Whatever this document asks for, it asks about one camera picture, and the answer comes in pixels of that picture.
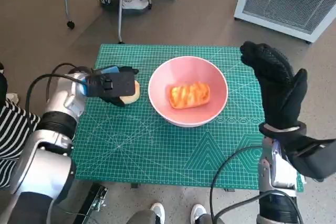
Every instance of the grid lines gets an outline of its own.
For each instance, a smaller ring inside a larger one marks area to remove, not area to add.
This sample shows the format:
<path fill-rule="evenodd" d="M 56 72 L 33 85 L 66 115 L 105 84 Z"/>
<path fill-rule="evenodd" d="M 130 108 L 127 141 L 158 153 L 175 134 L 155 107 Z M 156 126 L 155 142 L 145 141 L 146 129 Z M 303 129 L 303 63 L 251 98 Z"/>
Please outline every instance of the grid lines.
<path fill-rule="evenodd" d="M 228 83 L 223 112 L 197 128 L 180 128 L 156 113 L 148 98 L 148 82 L 163 62 L 178 56 L 211 61 Z M 88 99 L 74 140 L 78 179 L 180 186 L 211 185 L 220 164 L 238 148 L 259 145 L 264 121 L 259 84 L 253 70 L 240 61 L 239 48 L 101 45 L 95 67 L 139 69 L 139 100 L 125 108 Z M 259 150 L 240 154 L 224 169 L 217 187 L 258 189 Z"/>

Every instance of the wire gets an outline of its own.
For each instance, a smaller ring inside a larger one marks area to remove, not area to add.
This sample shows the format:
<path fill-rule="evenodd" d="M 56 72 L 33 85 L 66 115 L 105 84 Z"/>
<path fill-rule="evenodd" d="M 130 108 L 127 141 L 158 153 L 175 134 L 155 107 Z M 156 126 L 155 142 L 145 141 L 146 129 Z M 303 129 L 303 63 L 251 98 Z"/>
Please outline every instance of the wire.
<path fill-rule="evenodd" d="M 269 191 L 266 191 L 266 192 L 264 192 L 264 193 L 261 193 L 261 194 L 255 196 L 255 197 L 249 198 L 249 199 L 247 199 L 247 200 L 244 200 L 244 201 L 239 202 L 239 203 L 235 203 L 235 204 L 233 204 L 233 205 L 231 205 L 231 206 L 229 206 L 229 207 L 227 207 L 227 208 L 224 208 L 224 209 L 222 209 L 221 211 L 219 211 L 218 214 L 216 214 L 213 223 L 217 223 L 217 220 L 219 219 L 219 217 L 222 216 L 223 214 L 225 214 L 226 212 L 229 212 L 229 211 L 231 211 L 231 210 L 233 210 L 233 209 L 235 209 L 235 208 L 237 208 L 237 207 L 241 207 L 241 206 L 243 206 L 243 205 L 246 205 L 246 204 L 248 204 L 248 203 L 251 203 L 251 202 L 253 202 L 253 201 L 255 201 L 255 200 L 259 200 L 259 199 L 261 199 L 261 198 L 264 198 L 264 197 L 266 197 L 266 196 L 268 196 L 268 195 L 270 195 L 270 194 L 282 194 L 282 195 L 284 195 L 286 198 L 288 198 L 288 199 L 290 200 L 290 203 L 293 205 L 296 214 L 298 215 L 300 224 L 303 224 L 302 216 L 301 216 L 301 213 L 300 213 L 300 211 L 299 211 L 299 209 L 298 209 L 298 206 L 295 204 L 295 202 L 292 200 L 292 198 L 291 198 L 288 194 L 284 193 L 283 191 L 279 191 L 279 190 L 269 190 Z"/>
<path fill-rule="evenodd" d="M 72 66 L 72 67 L 76 68 L 76 66 L 74 64 L 64 62 L 64 63 L 61 63 L 61 64 L 55 66 L 55 68 L 52 70 L 51 73 L 56 73 L 56 71 L 62 66 Z M 47 82 L 46 101 L 49 100 L 49 89 L 50 89 L 51 79 L 52 79 L 52 77 L 49 77 L 48 82 Z"/>
<path fill-rule="evenodd" d="M 26 109 L 26 119 L 27 119 L 27 125 L 29 128 L 29 134 L 33 132 L 32 129 L 32 125 L 30 122 L 30 115 L 29 115 L 29 102 L 30 102 L 30 95 L 32 94 L 31 92 L 33 91 L 34 86 L 36 85 L 36 83 L 38 83 L 40 80 L 44 79 L 44 78 L 48 78 L 48 77 L 59 77 L 59 78 L 65 78 L 83 85 L 86 85 L 87 83 L 84 81 L 80 81 L 78 79 L 75 79 L 73 77 L 70 76 L 66 76 L 64 74 L 57 74 L 57 73 L 46 73 L 43 74 L 39 77 L 37 77 L 29 86 L 28 91 L 27 91 L 27 97 L 26 97 L 26 105 L 25 105 L 25 109 Z"/>
<path fill-rule="evenodd" d="M 261 198 L 264 198 L 270 194 L 282 194 L 284 195 L 285 197 L 287 197 L 291 204 L 293 205 L 295 211 L 296 211 L 296 214 L 299 218 L 299 221 L 300 221 L 300 224 L 303 224 L 303 219 L 302 219 L 302 215 L 300 213 L 300 210 L 298 209 L 298 206 L 295 204 L 295 202 L 292 200 L 292 198 L 284 193 L 283 191 L 279 191 L 279 190 L 269 190 L 269 191 L 266 191 L 264 193 L 261 193 L 253 198 L 250 198 L 250 199 L 247 199 L 247 200 L 244 200 L 242 202 L 239 202 L 239 203 L 236 203 L 236 204 L 233 204 L 227 208 L 224 208 L 222 209 L 221 211 L 219 211 L 219 213 L 216 214 L 216 216 L 214 216 L 214 209 L 213 209 L 213 190 L 214 190 L 214 187 L 216 185 L 216 181 L 217 181 L 217 178 L 218 176 L 220 175 L 221 171 L 223 170 L 223 168 L 225 167 L 225 165 L 228 164 L 228 162 L 233 159 L 235 156 L 237 156 L 238 154 L 244 152 L 244 151 L 247 151 L 247 150 L 252 150 L 252 149 L 260 149 L 262 148 L 261 145 L 256 145 L 256 146 L 249 146 L 249 147 L 245 147 L 245 148 L 241 148 L 239 150 L 237 150 L 234 154 L 232 154 L 227 160 L 225 160 L 222 165 L 220 166 L 220 168 L 218 169 L 213 181 L 212 181 L 212 184 L 211 184 L 211 188 L 210 188 L 210 198 L 209 198 L 209 203 L 210 203 L 210 212 L 211 212 L 211 219 L 212 219 L 212 223 L 213 224 L 217 224 L 217 221 L 218 219 L 220 218 L 220 216 L 222 216 L 223 214 L 225 214 L 226 212 L 229 212 L 230 210 L 233 210 L 237 207 L 241 207 L 243 205 L 246 205 L 248 203 L 251 203 L 255 200 L 259 200 Z"/>
<path fill-rule="evenodd" d="M 210 213 L 211 213 L 211 219 L 212 219 L 212 222 L 213 224 L 215 224 L 214 222 L 214 207 L 213 207 L 213 204 L 212 204 L 212 193 L 213 193 L 213 190 L 214 190 L 214 187 L 216 185 L 216 181 L 217 181 L 217 178 L 218 176 L 220 175 L 220 173 L 222 172 L 223 168 L 227 165 L 227 163 L 233 159 L 235 156 L 237 156 L 239 153 L 242 153 L 244 151 L 247 151 L 247 150 L 252 150 L 252 149 L 260 149 L 262 148 L 261 145 L 256 145 L 256 146 L 249 146 L 249 147 L 245 147 L 245 148 L 241 148 L 239 150 L 237 150 L 234 154 L 232 154 L 226 161 L 224 161 L 222 163 L 222 165 L 220 166 L 220 168 L 218 169 L 214 179 L 212 180 L 212 184 L 211 184 L 211 188 L 210 188 Z"/>
<path fill-rule="evenodd" d="M 79 212 L 69 212 L 67 210 L 64 210 L 63 208 L 61 208 L 59 205 L 56 205 L 59 209 L 61 209 L 63 212 L 65 212 L 66 214 L 70 214 L 70 215 L 82 215 L 85 216 L 87 218 L 90 218 L 91 220 L 93 220 L 96 224 L 100 224 L 94 217 L 91 217 L 89 215 L 86 214 L 80 214 Z"/>

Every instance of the black glove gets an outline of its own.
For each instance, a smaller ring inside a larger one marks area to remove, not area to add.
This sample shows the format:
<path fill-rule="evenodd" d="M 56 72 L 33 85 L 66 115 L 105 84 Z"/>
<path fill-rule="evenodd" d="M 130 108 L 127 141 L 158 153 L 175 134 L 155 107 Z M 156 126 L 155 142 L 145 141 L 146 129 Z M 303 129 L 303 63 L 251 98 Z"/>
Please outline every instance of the black glove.
<path fill-rule="evenodd" d="M 127 71 L 132 71 L 134 74 L 139 73 L 139 70 L 136 68 L 124 66 L 124 67 L 118 67 L 119 72 L 127 72 Z M 105 102 L 112 103 L 115 106 L 118 107 L 125 107 L 125 103 L 119 98 L 119 97 L 100 97 L 102 100 Z"/>
<path fill-rule="evenodd" d="M 247 41 L 241 47 L 242 62 L 254 69 L 262 96 L 265 122 L 277 129 L 298 126 L 301 103 L 307 92 L 307 71 L 293 76 L 287 58 L 267 44 Z"/>

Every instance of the floor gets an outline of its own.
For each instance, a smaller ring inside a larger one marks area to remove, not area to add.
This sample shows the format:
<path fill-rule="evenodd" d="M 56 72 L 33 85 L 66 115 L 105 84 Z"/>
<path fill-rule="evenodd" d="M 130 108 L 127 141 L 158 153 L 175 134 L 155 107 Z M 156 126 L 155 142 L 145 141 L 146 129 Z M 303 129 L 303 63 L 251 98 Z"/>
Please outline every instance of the floor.
<path fill-rule="evenodd" d="M 181 44 L 240 46 L 246 40 L 265 42 L 283 51 L 294 68 L 306 68 L 309 90 L 300 119 L 308 134 L 316 138 L 336 135 L 336 22 L 311 46 L 290 36 L 246 22 L 234 21 L 237 0 L 153 0 L 153 9 L 143 16 L 126 17 L 123 38 L 134 44 Z M 30 82 L 51 72 L 60 62 L 92 67 L 101 43 L 117 42 L 117 14 L 104 12 L 97 0 L 69 0 L 76 28 L 66 27 L 63 0 L 0 0 L 0 60 L 5 65 L 9 91 L 18 92 L 24 103 Z M 34 90 L 31 109 L 41 114 L 45 82 Z M 305 223 L 334 223 L 336 220 L 336 177 L 317 184 L 311 180 L 299 195 L 299 207 Z M 104 183 L 110 188 L 107 206 L 93 216 L 101 223 L 125 223 L 137 210 L 149 208 L 155 201 L 166 209 L 166 223 L 188 223 L 193 204 L 208 209 L 208 189 L 176 186 Z M 76 182 L 62 204 L 77 211 L 89 182 Z M 226 193 L 217 189 L 215 210 L 246 199 L 256 191 Z M 6 204 L 1 193 L 0 210 Z M 232 211 L 223 217 L 226 224 L 254 223 L 258 205 Z M 53 223 L 71 223 L 72 216 L 55 210 Z"/>

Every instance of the bread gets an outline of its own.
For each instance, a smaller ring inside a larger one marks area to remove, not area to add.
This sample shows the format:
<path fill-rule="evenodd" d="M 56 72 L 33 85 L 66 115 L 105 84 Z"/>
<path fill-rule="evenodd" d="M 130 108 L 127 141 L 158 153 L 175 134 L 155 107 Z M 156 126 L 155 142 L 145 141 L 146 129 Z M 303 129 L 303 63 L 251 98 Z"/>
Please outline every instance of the bread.
<path fill-rule="evenodd" d="M 135 94 L 128 97 L 120 97 L 121 101 L 125 104 L 130 104 L 136 102 L 140 97 L 140 84 L 137 81 L 135 82 Z"/>
<path fill-rule="evenodd" d="M 193 108 L 210 101 L 210 87 L 201 82 L 172 87 L 169 94 L 170 105 L 175 109 Z"/>

